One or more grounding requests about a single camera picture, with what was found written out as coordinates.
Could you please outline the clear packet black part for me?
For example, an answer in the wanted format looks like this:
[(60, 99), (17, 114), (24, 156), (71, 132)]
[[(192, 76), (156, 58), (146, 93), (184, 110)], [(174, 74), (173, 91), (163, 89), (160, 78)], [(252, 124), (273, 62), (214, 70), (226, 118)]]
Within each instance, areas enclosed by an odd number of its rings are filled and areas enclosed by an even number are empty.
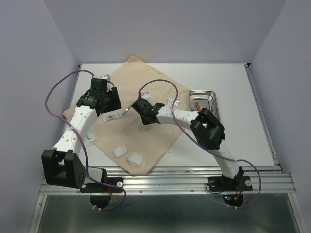
[(102, 115), (102, 121), (103, 122), (107, 122), (107, 121), (115, 120), (115, 119), (118, 119), (118, 118), (121, 118), (121, 117), (122, 117), (121, 111), (116, 111), (116, 112), (112, 112), (112, 113), (106, 113), (106, 114)]

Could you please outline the small clear needle packet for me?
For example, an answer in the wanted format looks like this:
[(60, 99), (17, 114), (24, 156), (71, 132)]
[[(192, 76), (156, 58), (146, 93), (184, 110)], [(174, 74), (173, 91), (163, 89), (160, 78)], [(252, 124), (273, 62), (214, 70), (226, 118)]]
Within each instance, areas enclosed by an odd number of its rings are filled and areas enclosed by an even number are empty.
[(176, 100), (175, 100), (174, 98), (169, 98), (169, 99), (167, 99), (167, 105), (168, 105), (169, 107), (171, 107), (173, 103), (174, 103), (174, 106), (179, 106), (180, 101), (179, 101), (179, 99), (176, 99)]

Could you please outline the green suture packet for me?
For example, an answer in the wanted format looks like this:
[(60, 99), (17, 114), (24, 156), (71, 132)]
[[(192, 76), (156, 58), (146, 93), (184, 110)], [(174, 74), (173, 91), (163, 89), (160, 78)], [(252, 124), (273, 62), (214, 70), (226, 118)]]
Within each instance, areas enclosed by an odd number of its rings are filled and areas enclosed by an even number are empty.
[(85, 142), (88, 146), (91, 146), (94, 143), (98, 142), (98, 138), (92, 129), (88, 130), (86, 137), (85, 137)]

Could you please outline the scalpel with brown cap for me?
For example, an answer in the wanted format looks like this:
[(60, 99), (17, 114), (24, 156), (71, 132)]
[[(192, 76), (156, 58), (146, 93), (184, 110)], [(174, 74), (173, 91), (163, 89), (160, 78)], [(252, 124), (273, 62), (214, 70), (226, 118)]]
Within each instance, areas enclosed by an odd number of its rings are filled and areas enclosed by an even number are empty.
[(201, 110), (201, 107), (200, 107), (199, 102), (196, 102), (196, 103), (195, 103), (195, 106), (196, 106), (197, 111), (200, 111), (200, 110)]

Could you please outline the stainless steel tray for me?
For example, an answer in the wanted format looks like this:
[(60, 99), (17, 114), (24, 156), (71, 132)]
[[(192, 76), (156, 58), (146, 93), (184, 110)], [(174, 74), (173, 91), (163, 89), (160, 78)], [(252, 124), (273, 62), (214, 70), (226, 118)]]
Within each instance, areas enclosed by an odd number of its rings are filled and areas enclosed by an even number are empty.
[(213, 90), (191, 90), (189, 92), (190, 110), (197, 111), (195, 103), (199, 102), (201, 110), (209, 109), (220, 120), (216, 93)]

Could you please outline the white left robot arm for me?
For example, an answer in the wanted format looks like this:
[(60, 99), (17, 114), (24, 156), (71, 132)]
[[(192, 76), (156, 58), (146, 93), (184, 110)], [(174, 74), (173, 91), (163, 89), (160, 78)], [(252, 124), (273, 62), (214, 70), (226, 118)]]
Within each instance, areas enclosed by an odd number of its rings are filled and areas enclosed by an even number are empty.
[(97, 191), (108, 187), (108, 179), (103, 175), (89, 178), (87, 167), (79, 159), (81, 147), (92, 124), (100, 114), (121, 109), (117, 88), (109, 75), (91, 79), (90, 89), (77, 101), (70, 122), (58, 142), (41, 156), (47, 184), (77, 188), (91, 184)]

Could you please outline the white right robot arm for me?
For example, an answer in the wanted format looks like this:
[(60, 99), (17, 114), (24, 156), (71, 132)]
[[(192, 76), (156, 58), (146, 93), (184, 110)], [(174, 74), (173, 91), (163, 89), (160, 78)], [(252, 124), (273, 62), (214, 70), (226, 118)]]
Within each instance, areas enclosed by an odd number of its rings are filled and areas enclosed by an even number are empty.
[(209, 109), (174, 110), (163, 103), (151, 105), (142, 97), (131, 107), (140, 115), (144, 125), (170, 124), (178, 126), (183, 133), (186, 133), (185, 129), (192, 131), (194, 137), (189, 136), (189, 139), (214, 156), (221, 168), (225, 187), (235, 189), (241, 184), (244, 171), (228, 149), (224, 126)]

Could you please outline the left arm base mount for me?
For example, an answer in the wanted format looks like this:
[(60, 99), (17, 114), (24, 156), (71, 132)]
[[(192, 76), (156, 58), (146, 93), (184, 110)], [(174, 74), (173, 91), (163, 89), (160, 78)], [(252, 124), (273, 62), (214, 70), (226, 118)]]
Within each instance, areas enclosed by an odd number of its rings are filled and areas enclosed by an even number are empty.
[(93, 210), (106, 212), (121, 206), (126, 198), (123, 188), (123, 177), (109, 177), (105, 169), (96, 169), (100, 183), (86, 179), (79, 189), (80, 193), (90, 194), (90, 204)]

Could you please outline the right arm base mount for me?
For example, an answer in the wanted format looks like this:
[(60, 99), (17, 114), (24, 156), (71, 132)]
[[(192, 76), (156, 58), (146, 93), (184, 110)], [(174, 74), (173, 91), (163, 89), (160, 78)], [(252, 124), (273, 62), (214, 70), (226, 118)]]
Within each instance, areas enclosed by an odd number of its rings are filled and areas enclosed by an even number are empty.
[(250, 177), (245, 176), (244, 170), (240, 168), (233, 179), (224, 175), (209, 177), (205, 189), (214, 195), (222, 194), (225, 204), (240, 208), (244, 202), (243, 192), (250, 192), (253, 187)]

